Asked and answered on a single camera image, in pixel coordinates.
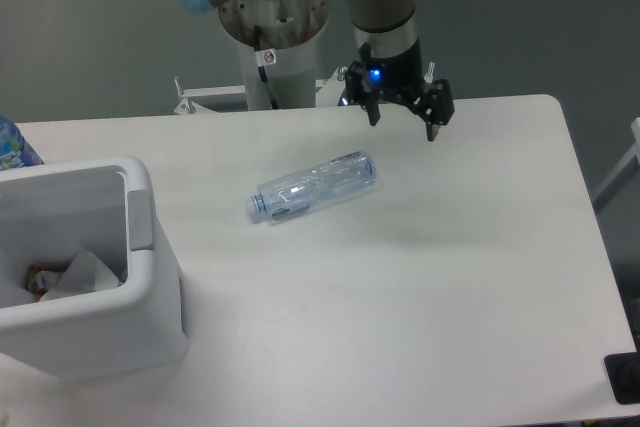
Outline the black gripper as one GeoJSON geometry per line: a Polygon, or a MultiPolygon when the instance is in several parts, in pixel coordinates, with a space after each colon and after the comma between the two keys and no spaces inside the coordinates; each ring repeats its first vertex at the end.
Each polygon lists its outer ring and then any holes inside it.
{"type": "Polygon", "coordinates": [[[385,96],[399,97],[423,120],[427,140],[433,142],[440,128],[449,124],[455,106],[447,79],[424,81],[420,40],[391,57],[376,57],[369,42],[362,44],[358,51],[361,62],[353,61],[344,77],[346,104],[359,105],[374,127],[381,117],[378,90],[385,96]]]}

